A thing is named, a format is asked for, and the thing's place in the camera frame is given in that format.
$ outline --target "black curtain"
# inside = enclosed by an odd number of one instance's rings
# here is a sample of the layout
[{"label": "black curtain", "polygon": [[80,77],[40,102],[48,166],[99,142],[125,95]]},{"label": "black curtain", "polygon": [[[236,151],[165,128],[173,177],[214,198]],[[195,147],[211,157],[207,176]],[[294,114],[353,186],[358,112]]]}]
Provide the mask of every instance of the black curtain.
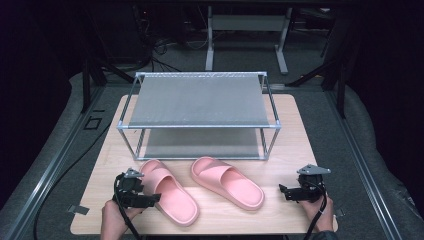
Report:
[{"label": "black curtain", "polygon": [[81,71],[60,8],[47,2],[37,4],[2,2],[1,208],[65,108],[71,92],[69,78]]},{"label": "black curtain", "polygon": [[424,216],[424,12],[419,1],[367,3],[348,83],[374,125],[377,150]]}]

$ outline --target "slide sandal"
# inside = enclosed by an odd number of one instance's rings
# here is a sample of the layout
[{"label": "slide sandal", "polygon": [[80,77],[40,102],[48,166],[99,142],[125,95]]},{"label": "slide sandal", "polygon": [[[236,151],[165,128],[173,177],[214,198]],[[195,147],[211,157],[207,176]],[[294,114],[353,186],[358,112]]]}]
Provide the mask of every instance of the slide sandal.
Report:
[{"label": "slide sandal", "polygon": [[227,198],[245,210],[257,210],[264,202],[262,189],[235,167],[211,157],[201,157],[191,166],[198,184]]},{"label": "slide sandal", "polygon": [[162,194],[160,201],[155,204],[159,211],[179,226],[187,227],[196,221],[199,216],[197,203],[165,164],[157,159],[148,160],[141,166],[140,172],[144,173],[141,178],[144,194]]}]

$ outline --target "metal frame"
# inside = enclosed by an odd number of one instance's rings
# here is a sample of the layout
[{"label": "metal frame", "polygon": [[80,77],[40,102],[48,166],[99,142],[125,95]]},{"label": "metal frame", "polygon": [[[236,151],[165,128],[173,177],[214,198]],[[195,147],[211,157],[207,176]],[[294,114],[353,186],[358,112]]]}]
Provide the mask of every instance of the metal frame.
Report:
[{"label": "metal frame", "polygon": [[213,69],[213,31],[214,30],[244,30],[244,31],[274,31],[281,32],[278,45],[275,45],[278,66],[283,75],[288,74],[283,47],[286,41],[287,29],[290,23],[291,8],[285,16],[244,16],[244,15],[213,15],[212,7],[208,7],[208,51],[205,71]]},{"label": "metal frame", "polygon": [[[270,99],[270,104],[272,106],[272,110],[273,110],[273,114],[274,114],[274,120],[275,123],[274,124],[268,124],[268,125],[263,125],[263,124],[258,124],[258,125],[234,125],[234,124],[228,124],[228,125],[160,125],[160,126],[156,126],[156,125],[129,125],[124,123],[124,118],[127,114],[128,111],[128,106],[129,103],[131,101],[131,97],[134,94],[134,90],[137,86],[137,84],[139,83],[140,85],[143,83],[144,77],[146,76],[153,76],[153,75],[182,75],[182,74],[255,74],[255,76],[258,76],[258,79],[260,80],[260,90],[262,91],[264,88],[266,90],[266,93],[269,96]],[[270,85],[268,83],[268,78],[267,78],[267,73],[266,72],[235,72],[235,73],[143,73],[143,72],[138,72],[136,73],[134,82],[133,82],[133,86],[131,88],[131,91],[127,97],[127,100],[125,102],[121,117],[119,119],[118,125],[116,126],[117,130],[119,131],[119,133],[121,134],[126,146],[128,147],[131,156],[133,157],[134,160],[148,160],[149,158],[147,157],[143,157],[140,156],[140,149],[142,147],[143,144],[143,140],[145,138],[146,135],[146,130],[151,130],[151,129],[165,129],[165,128],[182,128],[182,129],[189,129],[189,128],[254,128],[254,129],[258,129],[260,136],[261,136],[261,145],[262,145],[262,149],[263,155],[259,155],[258,158],[252,158],[252,157],[234,157],[234,156],[226,156],[226,157],[218,157],[219,159],[240,159],[240,160],[247,160],[247,159],[257,159],[257,160],[267,160],[269,158],[269,155],[271,153],[271,150],[274,146],[274,143],[277,139],[277,135],[281,129],[281,123],[280,120],[278,118],[278,114],[277,114],[277,109],[275,107],[274,104],[274,99],[272,97],[272,92],[270,89]],[[127,135],[125,135],[125,130],[134,130],[134,129],[139,129],[141,130],[140,132],[140,138],[138,140],[137,146],[133,147],[130,143],[130,141],[128,140]],[[274,129],[275,132],[273,134],[272,140],[269,143],[269,146],[267,146],[267,142],[265,139],[265,133],[264,133],[264,129]],[[163,157],[160,159],[192,159],[192,158],[177,158],[177,157]]]}]

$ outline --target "wooden tabletop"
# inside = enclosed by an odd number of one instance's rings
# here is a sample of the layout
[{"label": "wooden tabletop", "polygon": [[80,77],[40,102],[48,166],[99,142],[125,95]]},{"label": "wooden tabletop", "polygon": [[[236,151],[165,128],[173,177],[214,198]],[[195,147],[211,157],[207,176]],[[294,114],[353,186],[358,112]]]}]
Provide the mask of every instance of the wooden tabletop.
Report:
[{"label": "wooden tabletop", "polygon": [[[136,216],[133,224],[143,235],[236,235],[236,234],[295,234],[305,233],[310,222],[303,208],[287,201],[278,184],[289,188],[299,187],[300,168],[316,165],[308,136],[303,126],[295,99],[291,95],[273,95],[282,129],[277,137],[269,160],[224,160],[238,168],[258,184],[265,192],[265,202],[257,211],[243,210],[225,198],[205,189],[190,177],[193,160],[167,160],[165,165],[176,179],[197,201],[200,215],[189,227],[179,227],[168,220],[156,208],[148,208]],[[73,234],[99,234],[101,209],[113,195],[117,175],[130,167],[138,170],[143,161],[134,161],[115,128],[127,99],[124,96],[118,106],[112,127],[98,156],[80,205],[89,208],[87,215],[76,214],[71,225]],[[134,106],[137,96],[131,98]],[[266,106],[272,116],[272,109]]]}]

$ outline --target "black cable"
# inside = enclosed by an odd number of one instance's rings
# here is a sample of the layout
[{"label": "black cable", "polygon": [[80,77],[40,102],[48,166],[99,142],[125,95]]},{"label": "black cable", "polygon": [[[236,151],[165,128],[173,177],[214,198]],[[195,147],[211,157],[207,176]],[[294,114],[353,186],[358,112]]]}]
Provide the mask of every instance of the black cable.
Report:
[{"label": "black cable", "polygon": [[103,129],[103,131],[100,133],[100,135],[94,140],[94,142],[87,148],[87,150],[85,150],[83,152],[83,154],[77,159],[75,160],[74,163],[72,163],[63,173],[62,175],[55,181],[55,183],[52,185],[52,187],[49,189],[49,191],[46,194],[46,197],[43,199],[43,201],[41,202],[40,207],[38,208],[37,214],[35,215],[34,218],[34,225],[33,225],[33,229],[32,229],[32,234],[35,240],[38,239],[37,236],[37,223],[38,223],[38,218],[40,217],[40,213],[41,213],[41,209],[44,206],[44,203],[46,202],[46,200],[48,199],[48,197],[50,196],[50,194],[53,192],[53,190],[55,189],[55,187],[57,186],[57,184],[59,184],[59,182],[62,180],[62,178],[88,153],[88,151],[91,150],[91,148],[94,146],[94,144],[96,144],[96,142],[100,139],[100,137],[106,132],[107,129],[109,129],[111,123],[109,123],[105,129]]},{"label": "black cable", "polygon": [[315,217],[312,219],[311,224],[309,225],[308,231],[306,232],[305,238],[303,238],[304,240],[308,240],[309,237],[312,234],[312,230],[314,229],[316,223],[318,222],[318,219],[321,217],[322,213],[324,212],[325,207],[327,206],[327,194],[325,191],[325,186],[323,185],[322,187],[312,183],[312,182],[306,182],[316,188],[318,188],[321,192],[321,194],[324,196],[321,206],[319,208],[319,211],[317,212],[317,214],[315,214]]},{"label": "black cable", "polygon": [[140,235],[138,234],[138,232],[135,229],[134,225],[132,224],[131,220],[128,218],[127,214],[125,213],[125,209],[122,207],[121,201],[119,200],[119,197],[118,197],[118,193],[117,193],[118,186],[117,186],[117,183],[118,183],[118,180],[119,179],[122,179],[123,178],[123,176],[124,176],[124,174],[121,174],[121,175],[119,175],[119,176],[116,177],[115,183],[114,183],[114,186],[113,186],[113,194],[115,195],[116,203],[118,204],[118,209],[119,209],[119,212],[122,215],[122,218],[124,219],[125,225],[127,225],[128,228],[131,230],[131,232],[134,235],[135,239],[141,240]]}]

